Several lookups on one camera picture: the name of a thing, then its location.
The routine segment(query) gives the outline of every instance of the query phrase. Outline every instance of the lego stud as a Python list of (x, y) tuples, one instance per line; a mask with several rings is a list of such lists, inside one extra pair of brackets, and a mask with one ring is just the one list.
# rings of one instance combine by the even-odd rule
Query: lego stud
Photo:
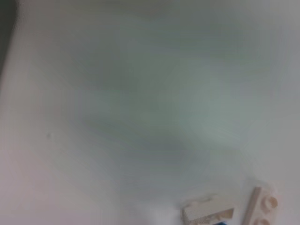
[(272, 196), (266, 196), (262, 199), (262, 205), (261, 208), (264, 213), (269, 213), (271, 210), (277, 208), (278, 202), (275, 197)]
[(256, 219), (253, 225), (270, 225), (270, 222), (267, 219)]

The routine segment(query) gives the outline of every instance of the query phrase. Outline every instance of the white lego brick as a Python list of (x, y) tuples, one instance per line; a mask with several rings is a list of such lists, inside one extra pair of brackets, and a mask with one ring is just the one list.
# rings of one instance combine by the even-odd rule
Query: white lego brick
[(243, 225), (272, 225), (275, 220), (278, 201), (271, 192), (262, 187), (253, 191)]
[(195, 200), (181, 210), (185, 225), (216, 224), (233, 217), (234, 205), (226, 198), (215, 196), (206, 201)]

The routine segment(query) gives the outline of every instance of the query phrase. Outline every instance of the white background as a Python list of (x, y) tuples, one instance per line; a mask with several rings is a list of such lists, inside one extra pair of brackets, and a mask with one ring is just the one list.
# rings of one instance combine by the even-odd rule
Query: white background
[(297, 224), (299, 9), (20, 1), (0, 95), (0, 223), (178, 225), (181, 200), (221, 193), (238, 225), (262, 181), (279, 193), (275, 224)]

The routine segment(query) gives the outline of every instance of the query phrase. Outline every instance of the lego brick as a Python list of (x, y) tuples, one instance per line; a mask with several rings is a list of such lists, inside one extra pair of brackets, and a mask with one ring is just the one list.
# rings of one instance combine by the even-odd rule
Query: lego brick
[(278, 201), (271, 192), (262, 187), (253, 191), (243, 225), (272, 225)]
[(181, 210), (184, 225), (217, 224), (233, 217), (234, 205), (227, 199), (215, 196), (206, 201), (192, 201)]

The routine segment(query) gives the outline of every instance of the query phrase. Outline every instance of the white surface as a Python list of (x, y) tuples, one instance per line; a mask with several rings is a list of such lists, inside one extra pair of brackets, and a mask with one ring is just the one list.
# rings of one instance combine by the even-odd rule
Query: white surface
[(256, 185), (300, 215), (299, 1), (176, 1), (157, 17), (22, 0), (0, 95), (0, 223), (177, 225)]

